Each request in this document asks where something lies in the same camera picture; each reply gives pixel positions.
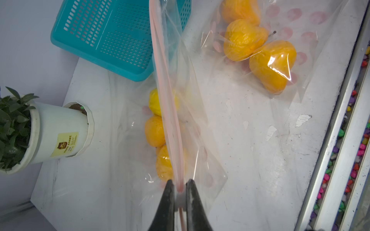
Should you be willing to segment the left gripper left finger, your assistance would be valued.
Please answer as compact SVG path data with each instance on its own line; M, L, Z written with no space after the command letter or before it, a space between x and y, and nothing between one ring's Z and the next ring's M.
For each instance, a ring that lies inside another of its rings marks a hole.
M175 189L172 180L168 180L157 212L148 231L174 231Z

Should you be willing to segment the bright yellow pear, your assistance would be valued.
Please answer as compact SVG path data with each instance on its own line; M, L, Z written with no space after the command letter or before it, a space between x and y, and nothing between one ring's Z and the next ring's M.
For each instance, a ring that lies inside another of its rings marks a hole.
M173 90L172 92L174 93L175 108L176 108L176 111L178 112L180 108L180 101L179 101L179 98L177 97L176 91ZM159 92L157 88L153 89L149 94L148 107L154 115L162 117L160 97L159 97Z

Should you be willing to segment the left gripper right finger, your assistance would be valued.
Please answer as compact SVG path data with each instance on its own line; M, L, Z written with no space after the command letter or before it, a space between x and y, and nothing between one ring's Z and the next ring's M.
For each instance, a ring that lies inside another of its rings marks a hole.
M186 187L187 230L213 231L203 208L195 181L190 179Z

